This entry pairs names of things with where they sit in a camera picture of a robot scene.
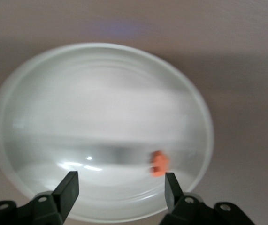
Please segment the white bowl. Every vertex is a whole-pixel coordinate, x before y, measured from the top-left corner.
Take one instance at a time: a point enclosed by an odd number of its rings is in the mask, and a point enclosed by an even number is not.
[[[183,191],[205,173],[213,128],[204,100],[177,69],[122,45],[68,45],[19,67],[0,89],[0,166],[26,196],[79,172],[70,217],[115,223],[165,210],[164,176],[151,154],[170,159]]]

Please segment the white surface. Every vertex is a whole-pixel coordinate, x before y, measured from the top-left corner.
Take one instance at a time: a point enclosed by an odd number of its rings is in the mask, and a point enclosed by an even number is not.
[[[190,81],[129,47],[54,49],[0,89],[3,172],[31,198],[79,171],[72,218],[124,222],[163,211],[164,176],[151,176],[151,153],[163,150],[182,189],[191,191],[212,146],[207,107]]]

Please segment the screw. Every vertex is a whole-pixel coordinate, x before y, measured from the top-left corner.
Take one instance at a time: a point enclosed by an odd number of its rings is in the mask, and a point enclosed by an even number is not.
[[[231,211],[231,207],[228,206],[227,204],[221,204],[220,208],[224,211]]]
[[[193,204],[194,203],[194,199],[191,197],[186,197],[185,198],[185,202],[187,202],[188,204]]]
[[[42,202],[45,202],[47,200],[46,197],[41,197],[38,199],[38,202],[42,203]]]
[[[9,207],[9,205],[8,205],[7,203],[2,204],[2,205],[0,206],[0,210],[4,210],[4,209],[6,209],[7,207]]]

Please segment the orange object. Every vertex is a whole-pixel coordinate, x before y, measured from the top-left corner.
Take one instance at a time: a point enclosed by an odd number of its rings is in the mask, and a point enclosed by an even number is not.
[[[155,151],[152,154],[152,176],[160,177],[168,171],[169,159],[162,151]]]

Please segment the small orange block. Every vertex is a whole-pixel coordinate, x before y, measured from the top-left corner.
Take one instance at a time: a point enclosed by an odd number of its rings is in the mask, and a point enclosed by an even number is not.
[[[160,177],[168,171],[169,159],[162,151],[155,151],[152,154],[152,176]]]

